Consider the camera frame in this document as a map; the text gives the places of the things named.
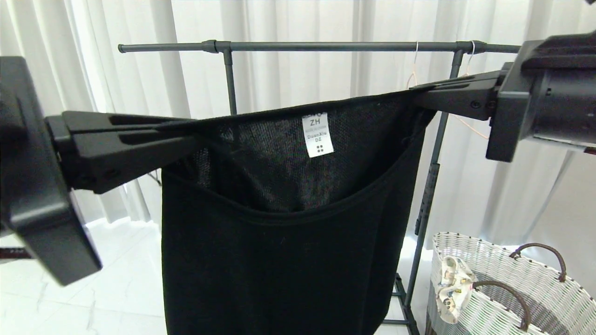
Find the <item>curtain fold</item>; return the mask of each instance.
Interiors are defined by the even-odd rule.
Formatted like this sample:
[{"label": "curtain fold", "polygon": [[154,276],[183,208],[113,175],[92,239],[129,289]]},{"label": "curtain fold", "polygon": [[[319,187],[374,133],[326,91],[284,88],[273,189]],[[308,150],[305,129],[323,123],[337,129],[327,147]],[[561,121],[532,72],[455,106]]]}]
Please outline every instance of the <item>curtain fold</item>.
[{"label": "curtain fold", "polygon": [[[220,54],[121,54],[117,44],[228,41],[465,41],[521,44],[589,32],[584,1],[101,1],[3,0],[0,54],[26,58],[46,115],[64,110],[203,119],[229,115]],[[414,52],[234,52],[239,113],[406,89]],[[419,52],[418,83],[448,77],[452,54]],[[501,68],[514,55],[464,56],[460,75]],[[466,120],[488,135],[486,122]],[[437,120],[429,126],[411,228]],[[449,118],[429,233],[516,244],[542,213],[566,152],[522,143],[512,164],[484,158],[486,140]],[[77,191],[86,221],[161,221],[149,176],[101,196]]]}]

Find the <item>metal rack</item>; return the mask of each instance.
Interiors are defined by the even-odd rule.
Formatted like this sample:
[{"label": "metal rack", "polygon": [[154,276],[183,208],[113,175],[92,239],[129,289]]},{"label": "metal rack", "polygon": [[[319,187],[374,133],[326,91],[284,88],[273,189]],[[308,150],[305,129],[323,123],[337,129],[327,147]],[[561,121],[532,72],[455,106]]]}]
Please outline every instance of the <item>metal rack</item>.
[{"label": "metal rack", "polygon": [[[234,70],[232,62],[233,51],[441,51],[453,52],[451,63],[451,74],[449,78],[455,78],[460,72],[461,62],[464,53],[481,54],[484,52],[500,52],[515,54],[519,50],[518,45],[488,44],[482,41],[458,41],[458,42],[230,42],[209,40],[200,43],[175,43],[175,44],[136,44],[118,45],[118,50],[124,52],[144,51],[205,51],[210,53],[223,53],[223,63],[226,70],[228,85],[229,107],[232,115],[237,114],[236,93],[234,86]],[[418,326],[412,314],[412,295],[414,284],[418,275],[420,256],[424,246],[427,224],[429,222],[430,209],[433,203],[434,190],[439,176],[439,153],[443,144],[443,136],[447,126],[449,114],[441,112],[439,128],[434,142],[431,156],[429,173],[426,178],[424,195],[420,205],[420,212],[416,220],[415,233],[418,235],[414,260],[410,272],[408,289],[405,290],[399,274],[395,276],[395,290],[393,296],[398,297],[403,310],[404,320],[384,320],[383,324],[405,325],[410,335],[419,335]]]}]

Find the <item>brown handle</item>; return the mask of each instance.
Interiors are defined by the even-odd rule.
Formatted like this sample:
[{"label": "brown handle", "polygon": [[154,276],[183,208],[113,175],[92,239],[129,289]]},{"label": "brown handle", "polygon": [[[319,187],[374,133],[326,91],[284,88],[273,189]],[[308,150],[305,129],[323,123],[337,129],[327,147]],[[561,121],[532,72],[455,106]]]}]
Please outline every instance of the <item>brown handle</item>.
[{"label": "brown handle", "polygon": [[498,286],[502,289],[509,291],[509,293],[513,294],[513,296],[516,297],[517,301],[519,301],[521,304],[521,308],[523,309],[523,318],[521,319],[520,329],[527,332],[527,329],[528,329],[528,327],[530,327],[532,320],[530,319],[530,309],[527,307],[527,303],[525,300],[523,300],[522,296],[517,291],[515,291],[511,286],[503,284],[500,281],[494,281],[494,280],[477,281],[472,285],[472,288],[475,289],[477,287],[487,286],[487,285]]},{"label": "brown handle", "polygon": [[520,257],[522,254],[522,250],[524,250],[525,248],[529,248],[529,247],[541,247],[541,248],[545,248],[547,250],[552,251],[553,254],[555,254],[555,256],[557,257],[557,259],[559,260],[559,264],[561,265],[561,275],[559,275],[558,279],[561,283],[565,282],[565,277],[567,276],[567,267],[565,266],[565,261],[563,260],[563,257],[561,256],[561,254],[553,247],[551,246],[547,246],[546,244],[541,244],[541,243],[527,243],[522,245],[521,247],[517,248],[516,251],[512,252],[511,255],[509,255],[509,257],[515,259]]}]

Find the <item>white wicker basket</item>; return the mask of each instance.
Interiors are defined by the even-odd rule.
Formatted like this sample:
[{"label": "white wicker basket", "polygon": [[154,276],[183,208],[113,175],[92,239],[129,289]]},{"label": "white wicker basket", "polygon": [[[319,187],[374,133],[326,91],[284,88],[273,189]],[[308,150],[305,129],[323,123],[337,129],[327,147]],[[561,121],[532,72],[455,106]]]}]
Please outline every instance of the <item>white wicker basket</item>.
[{"label": "white wicker basket", "polygon": [[[520,293],[532,320],[527,332],[519,329],[522,320],[518,315],[523,315],[523,311],[515,298],[506,291],[483,287],[472,293],[455,325],[443,322],[432,311],[436,309],[435,303],[429,303],[430,321],[437,334],[596,334],[596,302],[566,276],[562,257],[551,247],[528,244],[512,253],[493,243],[453,232],[436,234],[433,244],[431,295],[434,296],[433,288],[440,282],[442,258],[454,256],[465,261],[479,280],[499,281]],[[519,251],[528,246],[542,246],[555,252],[562,271],[520,256]]]}]

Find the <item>black shirt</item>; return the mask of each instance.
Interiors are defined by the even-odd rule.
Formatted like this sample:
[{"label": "black shirt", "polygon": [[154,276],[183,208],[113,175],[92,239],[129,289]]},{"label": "black shirt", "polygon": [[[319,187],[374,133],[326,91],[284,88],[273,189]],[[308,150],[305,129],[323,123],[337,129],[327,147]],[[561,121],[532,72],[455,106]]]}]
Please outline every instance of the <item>black shirt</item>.
[{"label": "black shirt", "polygon": [[[373,334],[389,307],[433,111],[398,92],[193,123],[163,172],[167,330]],[[302,117],[328,120],[309,157]]]}]

